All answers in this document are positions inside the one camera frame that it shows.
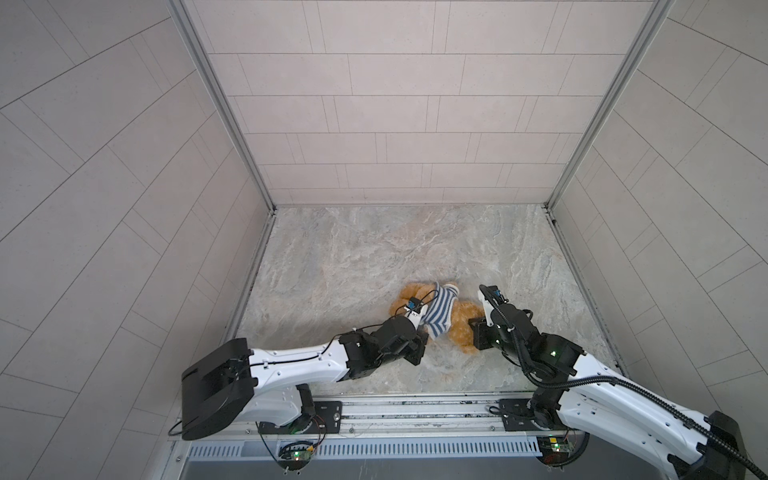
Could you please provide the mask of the blue white striped sweater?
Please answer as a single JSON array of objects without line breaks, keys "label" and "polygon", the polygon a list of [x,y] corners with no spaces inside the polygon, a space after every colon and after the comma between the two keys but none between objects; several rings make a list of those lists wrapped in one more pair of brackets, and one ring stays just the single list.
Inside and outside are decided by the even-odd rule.
[{"label": "blue white striped sweater", "polygon": [[437,338],[450,329],[452,309],[458,294],[458,287],[448,283],[437,284],[428,296],[429,301],[425,303],[420,326],[430,337]]}]

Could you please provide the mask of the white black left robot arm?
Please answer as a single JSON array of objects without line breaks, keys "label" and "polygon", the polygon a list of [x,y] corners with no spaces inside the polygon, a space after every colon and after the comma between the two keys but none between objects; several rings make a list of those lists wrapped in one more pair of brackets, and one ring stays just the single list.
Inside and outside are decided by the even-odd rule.
[{"label": "white black left robot arm", "polygon": [[182,373],[181,438],[206,438],[236,421],[286,427],[306,420],[314,414],[311,384],[366,378],[401,359],[417,366],[428,339],[404,316],[299,349],[251,349],[245,338],[232,339]]}]

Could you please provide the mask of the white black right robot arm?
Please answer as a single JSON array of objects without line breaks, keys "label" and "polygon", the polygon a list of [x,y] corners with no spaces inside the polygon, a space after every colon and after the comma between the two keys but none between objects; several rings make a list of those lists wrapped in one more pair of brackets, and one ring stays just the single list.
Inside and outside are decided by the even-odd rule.
[{"label": "white black right robot arm", "polygon": [[518,364],[536,390],[527,411],[544,429],[580,430],[635,455],[670,479],[743,479],[749,461],[738,423],[683,408],[616,373],[581,346],[540,332],[532,313],[486,304],[469,326],[474,346]]}]

